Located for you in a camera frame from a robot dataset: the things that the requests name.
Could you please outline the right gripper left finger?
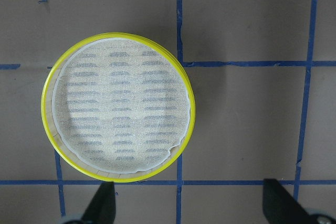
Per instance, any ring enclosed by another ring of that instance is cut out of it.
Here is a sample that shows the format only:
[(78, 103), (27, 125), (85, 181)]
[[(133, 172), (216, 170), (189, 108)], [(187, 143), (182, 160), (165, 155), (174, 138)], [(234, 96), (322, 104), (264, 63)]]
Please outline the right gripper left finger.
[(81, 217), (83, 223), (114, 223), (116, 195), (114, 182), (102, 183)]

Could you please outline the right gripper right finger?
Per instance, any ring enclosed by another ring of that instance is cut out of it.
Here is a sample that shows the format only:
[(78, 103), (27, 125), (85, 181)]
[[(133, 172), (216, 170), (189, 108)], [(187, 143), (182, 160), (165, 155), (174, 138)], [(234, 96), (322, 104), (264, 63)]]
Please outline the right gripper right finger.
[(264, 179), (263, 214), (268, 223), (315, 223), (276, 179)]

